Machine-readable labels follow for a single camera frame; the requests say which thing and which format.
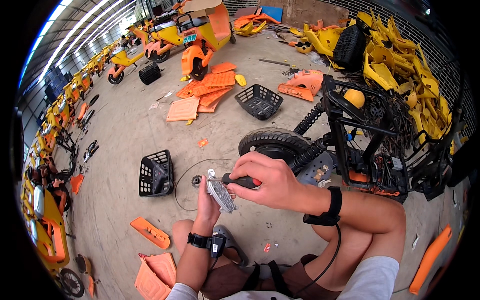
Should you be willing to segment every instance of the concrete floor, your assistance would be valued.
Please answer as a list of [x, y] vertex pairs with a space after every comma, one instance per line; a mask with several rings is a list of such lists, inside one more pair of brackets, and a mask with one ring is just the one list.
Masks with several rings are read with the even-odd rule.
[[[171, 234], [175, 221], [193, 219], [196, 215], [195, 212], [180, 208], [173, 194], [161, 198], [139, 197], [139, 166], [143, 156], [163, 149], [170, 151], [178, 201], [186, 209], [195, 209], [197, 190], [191, 185], [194, 175], [206, 174], [209, 168], [213, 168], [217, 174], [231, 171], [239, 157], [238, 143], [246, 133], [261, 127], [292, 130], [314, 104], [282, 95], [284, 102], [279, 112], [267, 121], [259, 121], [244, 111], [234, 99], [242, 90], [236, 84], [224, 96], [215, 113], [200, 113], [190, 126], [185, 125], [186, 121], [165, 122], [170, 103], [179, 99], [175, 93], [186, 84], [179, 81], [182, 77], [182, 49], [174, 49], [171, 57], [160, 64], [160, 68], [165, 69], [162, 77], [150, 85], [144, 85], [137, 75], [138, 70], [149, 62], [144, 58], [137, 63], [137, 70], [127, 69], [126, 73], [132, 73], [126, 75], [119, 85], [111, 85], [107, 81], [106, 72], [100, 78], [95, 76], [95, 86], [87, 96], [87, 100], [90, 100], [94, 94], [100, 94], [91, 108], [96, 112], [91, 119], [88, 134], [78, 141], [79, 164], [84, 164], [80, 157], [93, 140], [98, 140], [100, 148], [84, 164], [89, 170], [80, 192], [73, 195], [73, 205], [66, 220], [67, 232], [76, 236], [75, 240], [69, 240], [72, 258], [69, 267], [77, 271], [73, 262], [77, 253], [90, 259], [93, 277], [101, 281], [96, 286], [98, 299], [142, 299], [134, 286], [140, 267], [137, 254], [164, 252], [136, 232], [129, 225], [131, 221], [142, 216], [157, 228]], [[259, 58], [288, 60], [288, 63], [295, 64], [297, 68], [319, 69], [325, 73], [330, 71], [335, 77], [340, 75], [328, 67], [311, 63], [308, 56], [278, 43], [270, 34], [249, 38], [237, 36], [237, 43], [225, 45], [213, 56], [211, 65], [229, 61], [238, 66], [235, 72], [245, 76], [247, 86], [261, 84], [276, 91], [278, 84], [287, 80], [282, 72], [287, 71], [288, 67], [259, 62]], [[173, 91], [174, 94], [161, 99], [158, 108], [148, 110], [162, 92], [168, 91]], [[306, 136], [317, 138], [328, 131], [326, 115], [322, 115]], [[75, 128], [72, 137], [75, 139], [78, 134], [79, 130]], [[199, 148], [197, 141], [204, 138], [208, 139], [209, 144]], [[363, 149], [368, 142], [361, 137], [357, 141]], [[57, 149], [55, 158], [60, 168], [67, 166], [68, 155], [63, 150]], [[191, 165], [208, 158], [230, 160], [200, 163], [178, 182], [179, 177]], [[339, 176], [333, 175], [332, 179], [332, 184], [340, 183]], [[415, 192], [405, 201], [407, 236], [395, 290], [409, 286], [426, 248], [448, 223], [454, 235], [432, 268], [421, 295], [425, 293], [436, 269], [446, 262], [453, 251], [463, 211], [462, 186], [457, 186], [454, 190], [460, 203], [456, 208], [453, 208], [450, 189], [430, 202]], [[238, 198], [236, 203], [240, 209], [231, 215], [222, 215], [218, 222], [232, 231], [251, 262], [267, 263], [275, 259], [279, 264], [294, 264], [302, 255], [319, 254], [326, 246], [326, 242], [310, 226], [302, 223], [302, 215], [299, 213], [269, 209]], [[412, 243], [417, 234], [420, 238], [413, 250]], [[268, 253], [263, 251], [266, 243], [272, 244]], [[171, 252], [178, 263], [180, 257], [173, 244], [166, 251]], [[82, 278], [87, 287], [88, 278]], [[83, 298], [90, 298], [87, 291]], [[395, 300], [417, 298], [408, 290], [392, 297]]]

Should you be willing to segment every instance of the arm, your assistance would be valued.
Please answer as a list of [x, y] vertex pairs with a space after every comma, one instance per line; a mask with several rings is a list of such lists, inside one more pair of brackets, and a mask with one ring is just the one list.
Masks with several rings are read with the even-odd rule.
[[[237, 161], [230, 175], [257, 178], [263, 184], [250, 190], [235, 183], [228, 188], [240, 198], [275, 209], [288, 209], [319, 216], [330, 207], [330, 191], [297, 181], [283, 160], [249, 152]], [[340, 219], [345, 224], [373, 234], [372, 244], [363, 259], [389, 256], [400, 262], [405, 242], [406, 218], [403, 206], [391, 199], [361, 193], [342, 192]]]
[[[220, 217], [219, 209], [220, 206], [212, 196], [207, 194], [206, 177], [202, 176], [198, 194], [198, 213], [193, 223], [192, 233], [204, 237], [212, 236], [213, 227]], [[198, 293], [209, 268], [210, 251], [187, 244], [177, 266], [177, 282], [193, 288]]]

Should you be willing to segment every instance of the shorts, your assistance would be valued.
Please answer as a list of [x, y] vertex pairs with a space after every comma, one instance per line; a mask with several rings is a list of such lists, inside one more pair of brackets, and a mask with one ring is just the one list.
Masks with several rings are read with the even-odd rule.
[[[315, 258], [317, 258], [317, 255], [304, 255], [298, 263], [282, 274], [288, 289], [294, 295], [312, 282], [312, 279], [305, 272], [304, 266]], [[210, 300], [222, 299], [240, 292], [249, 276], [248, 273], [240, 269], [236, 264], [227, 264], [208, 273], [201, 292]], [[259, 279], [256, 290], [276, 291], [273, 279]], [[333, 300], [338, 295], [340, 295], [340, 292], [333, 292], [318, 284], [312, 284], [295, 296], [303, 300]]]

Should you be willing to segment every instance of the rear suspension spring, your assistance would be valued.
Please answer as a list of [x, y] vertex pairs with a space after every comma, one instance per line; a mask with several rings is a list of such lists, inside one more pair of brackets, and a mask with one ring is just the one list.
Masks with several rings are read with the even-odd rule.
[[295, 173], [300, 171], [301, 168], [309, 164], [312, 160], [316, 159], [320, 154], [327, 149], [327, 146], [324, 144], [323, 138], [317, 139], [313, 144], [308, 147], [305, 152], [295, 157], [288, 166]]
[[318, 102], [313, 109], [310, 110], [308, 115], [295, 127], [293, 132], [299, 134], [299, 135], [304, 135], [305, 132], [315, 123], [315, 121], [318, 120], [320, 115], [323, 113], [324, 108], [322, 107], [322, 104]]

